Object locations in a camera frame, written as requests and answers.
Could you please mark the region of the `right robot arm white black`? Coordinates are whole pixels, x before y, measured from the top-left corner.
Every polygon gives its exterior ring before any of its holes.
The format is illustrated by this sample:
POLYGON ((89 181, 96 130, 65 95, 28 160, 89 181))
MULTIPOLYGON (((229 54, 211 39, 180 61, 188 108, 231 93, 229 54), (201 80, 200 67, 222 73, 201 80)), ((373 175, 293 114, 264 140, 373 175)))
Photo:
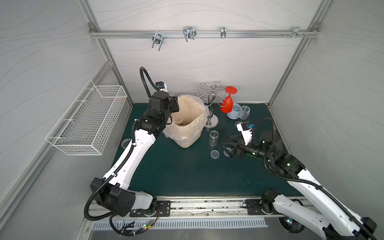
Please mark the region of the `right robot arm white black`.
POLYGON ((316 233, 323 240, 374 240, 377 224, 369 217, 361 217, 341 203, 293 155, 283 150, 283 141, 277 135, 277 125, 272 118, 262 118, 255 124, 240 122, 239 135, 231 136, 232 142, 223 143, 230 156, 250 156, 262 161, 265 169, 299 191, 317 209, 316 212, 290 200, 285 195, 267 191, 260 201, 266 215, 284 215, 283 227, 291 230, 298 223, 316 233))

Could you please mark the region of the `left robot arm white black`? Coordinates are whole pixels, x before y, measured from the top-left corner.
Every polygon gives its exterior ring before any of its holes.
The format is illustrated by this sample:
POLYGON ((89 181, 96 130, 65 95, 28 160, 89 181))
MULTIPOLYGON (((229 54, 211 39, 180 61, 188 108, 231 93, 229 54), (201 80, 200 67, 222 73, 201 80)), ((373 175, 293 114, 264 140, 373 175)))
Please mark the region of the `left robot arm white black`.
POLYGON ((144 67, 140 67, 140 77, 149 98, 148 108, 133 123, 131 141, 118 161, 103 178, 94 178, 91 182, 93 193, 84 207, 84 217, 89 221, 116 215, 124 217, 134 211, 152 215, 156 211, 154 195, 130 191, 129 186, 146 152, 173 122, 171 115, 179 112, 180 107, 178 98, 170 96, 166 84, 154 83, 144 67))

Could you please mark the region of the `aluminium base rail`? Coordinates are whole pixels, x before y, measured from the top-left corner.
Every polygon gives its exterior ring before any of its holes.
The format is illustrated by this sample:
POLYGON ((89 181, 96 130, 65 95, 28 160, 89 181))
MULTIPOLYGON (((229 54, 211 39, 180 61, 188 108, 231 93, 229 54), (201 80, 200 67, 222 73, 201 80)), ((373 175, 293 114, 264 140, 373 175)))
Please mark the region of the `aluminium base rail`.
POLYGON ((170 218, 247 218, 246 200, 254 199, 259 203, 261 198, 255 196, 242 197, 169 197, 159 196, 159 201, 169 201, 170 218))

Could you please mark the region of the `metal hook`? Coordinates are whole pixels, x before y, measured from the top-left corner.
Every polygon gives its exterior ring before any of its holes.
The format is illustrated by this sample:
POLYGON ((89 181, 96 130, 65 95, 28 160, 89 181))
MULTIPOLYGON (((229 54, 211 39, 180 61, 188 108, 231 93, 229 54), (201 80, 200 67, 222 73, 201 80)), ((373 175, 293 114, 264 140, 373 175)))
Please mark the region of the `metal hook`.
POLYGON ((158 45, 158 51, 161 50, 162 44, 164 42, 164 37, 162 34, 154 33, 152 37, 152 48, 154 48, 155 45, 158 45))
POLYGON ((226 27, 221 27, 221 39, 225 39, 227 35, 226 27))
POLYGON ((186 42, 188 42, 189 40, 194 40, 197 35, 196 28, 193 26, 184 28, 183 35, 186 42))

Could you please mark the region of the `red plastic wine glass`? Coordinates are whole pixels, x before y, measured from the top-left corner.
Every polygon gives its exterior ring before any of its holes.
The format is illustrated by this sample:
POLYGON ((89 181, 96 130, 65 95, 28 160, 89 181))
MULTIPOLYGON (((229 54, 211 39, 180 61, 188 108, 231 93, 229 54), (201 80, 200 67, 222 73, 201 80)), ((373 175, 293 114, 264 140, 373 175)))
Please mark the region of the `red plastic wine glass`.
POLYGON ((219 103, 219 106, 220 106, 220 110, 223 113, 227 114, 227 113, 230 113, 233 109, 234 102, 232 99, 232 95, 235 95, 238 92, 238 90, 235 87, 229 86, 225 88, 225 92, 226 94, 228 94, 228 96, 219 103))

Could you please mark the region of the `clear plastic jar lid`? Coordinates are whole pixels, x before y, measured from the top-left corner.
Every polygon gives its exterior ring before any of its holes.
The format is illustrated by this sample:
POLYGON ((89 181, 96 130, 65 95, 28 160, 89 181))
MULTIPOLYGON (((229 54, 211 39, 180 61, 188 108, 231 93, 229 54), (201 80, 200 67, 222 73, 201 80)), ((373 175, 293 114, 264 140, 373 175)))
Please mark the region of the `clear plastic jar lid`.
POLYGON ((220 153, 217 150, 212 150, 210 156, 212 159, 218 159, 220 157, 220 153))

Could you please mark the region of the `metal hook right end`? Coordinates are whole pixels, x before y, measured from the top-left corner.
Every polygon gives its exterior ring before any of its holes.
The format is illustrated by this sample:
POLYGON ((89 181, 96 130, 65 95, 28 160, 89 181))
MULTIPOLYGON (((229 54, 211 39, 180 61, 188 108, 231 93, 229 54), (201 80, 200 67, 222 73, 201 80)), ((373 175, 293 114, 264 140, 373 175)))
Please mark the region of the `metal hook right end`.
POLYGON ((304 38, 308 38, 309 35, 308 34, 303 34, 300 32, 300 29, 298 27, 296 27, 295 29, 293 29, 292 33, 290 34, 282 34, 282 36, 284 38, 291 38, 291 39, 295 39, 295 38, 300 38, 300 39, 304 39, 304 38))

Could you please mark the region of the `clear wine glass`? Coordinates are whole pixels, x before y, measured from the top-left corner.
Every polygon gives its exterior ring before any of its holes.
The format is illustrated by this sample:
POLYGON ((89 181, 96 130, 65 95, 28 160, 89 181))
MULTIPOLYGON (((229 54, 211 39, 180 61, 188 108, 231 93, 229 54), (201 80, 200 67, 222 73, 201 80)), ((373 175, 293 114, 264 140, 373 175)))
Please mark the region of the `clear wine glass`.
POLYGON ((248 106, 241 106, 241 109, 239 111, 239 120, 235 122, 235 125, 243 122, 244 120, 246 120, 249 115, 250 115, 250 107, 248 106))

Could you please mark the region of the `chrome glass holder stand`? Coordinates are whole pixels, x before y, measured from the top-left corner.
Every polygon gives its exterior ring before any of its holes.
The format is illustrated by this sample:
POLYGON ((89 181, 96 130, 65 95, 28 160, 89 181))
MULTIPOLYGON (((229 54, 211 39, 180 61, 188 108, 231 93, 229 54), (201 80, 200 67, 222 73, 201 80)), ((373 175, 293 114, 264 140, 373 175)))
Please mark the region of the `chrome glass holder stand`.
POLYGON ((224 99, 224 97, 219 93, 219 91, 225 90, 225 87, 223 87, 220 82, 213 82, 211 85, 208 85, 207 83, 200 83, 199 88, 207 90, 208 92, 206 92, 205 94, 202 94, 201 92, 195 92, 193 96, 203 100, 205 102, 205 106, 208 107, 209 114, 205 123, 205 129, 213 130, 219 124, 219 119, 214 114, 213 105, 217 96, 219 96, 219 101, 217 102, 218 105, 224 99))

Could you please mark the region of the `aluminium top rail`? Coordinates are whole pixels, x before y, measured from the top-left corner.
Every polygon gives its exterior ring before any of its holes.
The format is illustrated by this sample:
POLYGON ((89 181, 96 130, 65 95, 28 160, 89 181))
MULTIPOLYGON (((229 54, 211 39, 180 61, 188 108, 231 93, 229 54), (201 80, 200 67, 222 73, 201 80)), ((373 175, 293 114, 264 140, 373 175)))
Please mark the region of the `aluminium top rail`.
MULTIPOLYGON (((284 38, 282 34, 290 34, 292 30, 230 30, 227 29, 226 38, 232 39, 251 39, 251 38, 284 38)), ((195 39, 221 39, 221 29, 218 30, 196 30, 195 39)), ((300 30, 303 34, 308 34, 308 38, 316 38, 321 32, 300 30)), ((182 30, 166 31, 95 31, 90 33, 93 39, 152 39, 154 33, 162 34, 164 39, 183 39, 182 30)))

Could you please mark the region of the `cream trash bin with bag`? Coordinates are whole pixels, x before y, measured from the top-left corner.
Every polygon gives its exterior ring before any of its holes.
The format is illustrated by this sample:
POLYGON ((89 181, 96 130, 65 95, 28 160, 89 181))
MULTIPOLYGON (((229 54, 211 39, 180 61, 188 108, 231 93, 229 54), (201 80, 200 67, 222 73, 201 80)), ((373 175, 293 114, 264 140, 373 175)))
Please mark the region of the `cream trash bin with bag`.
POLYGON ((178 113, 184 117, 186 124, 178 126, 172 120, 172 123, 163 130, 163 134, 186 149, 200 138, 209 109, 200 98, 192 95, 178 96, 178 103, 180 107, 178 113))

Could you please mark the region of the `white vent strip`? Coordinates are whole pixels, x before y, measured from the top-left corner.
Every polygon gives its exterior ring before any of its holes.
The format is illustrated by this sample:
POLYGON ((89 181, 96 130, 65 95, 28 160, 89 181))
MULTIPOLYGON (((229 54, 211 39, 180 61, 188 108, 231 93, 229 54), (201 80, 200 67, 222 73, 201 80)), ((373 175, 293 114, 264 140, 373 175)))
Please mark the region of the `white vent strip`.
MULTIPOLYGON (((114 226, 121 229, 128 224, 134 223, 133 228, 139 229, 149 220, 118 220, 113 221, 114 226)), ((153 226, 155 230, 175 229, 247 229, 268 228, 264 218, 224 218, 224 219, 159 219, 153 226)), ((109 221, 99 221, 93 226, 93 231, 112 230, 109 221)))

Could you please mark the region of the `jar with dried flowers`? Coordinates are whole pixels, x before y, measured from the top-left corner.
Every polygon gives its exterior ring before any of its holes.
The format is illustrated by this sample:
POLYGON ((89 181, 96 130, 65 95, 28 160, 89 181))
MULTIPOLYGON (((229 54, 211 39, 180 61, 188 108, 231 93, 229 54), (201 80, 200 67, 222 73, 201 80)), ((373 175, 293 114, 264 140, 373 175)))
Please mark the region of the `jar with dried flowers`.
POLYGON ((219 133, 215 130, 210 131, 209 146, 216 147, 218 144, 219 133))

